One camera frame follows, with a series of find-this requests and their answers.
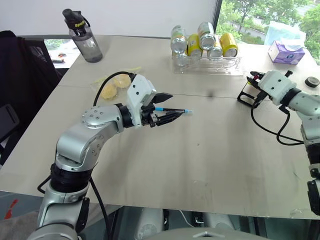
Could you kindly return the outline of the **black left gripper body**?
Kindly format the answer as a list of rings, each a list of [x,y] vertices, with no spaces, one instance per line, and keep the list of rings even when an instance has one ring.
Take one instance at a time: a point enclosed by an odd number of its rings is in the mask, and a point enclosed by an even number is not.
[[[156,107],[153,103],[141,107],[141,124],[143,126],[149,125],[151,128],[160,126],[160,118],[155,113]]]

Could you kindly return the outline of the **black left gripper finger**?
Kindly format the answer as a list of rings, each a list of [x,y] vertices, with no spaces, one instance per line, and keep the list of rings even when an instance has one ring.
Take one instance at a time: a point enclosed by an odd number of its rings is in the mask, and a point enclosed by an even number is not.
[[[169,124],[179,118],[182,114],[184,114],[184,111],[168,111],[165,114],[156,114],[156,126],[162,126],[165,124]]]
[[[168,99],[172,98],[173,95],[166,93],[166,92],[160,92],[160,93],[156,93],[155,96],[152,98],[151,102],[153,104],[159,104],[162,102],[167,101]]]

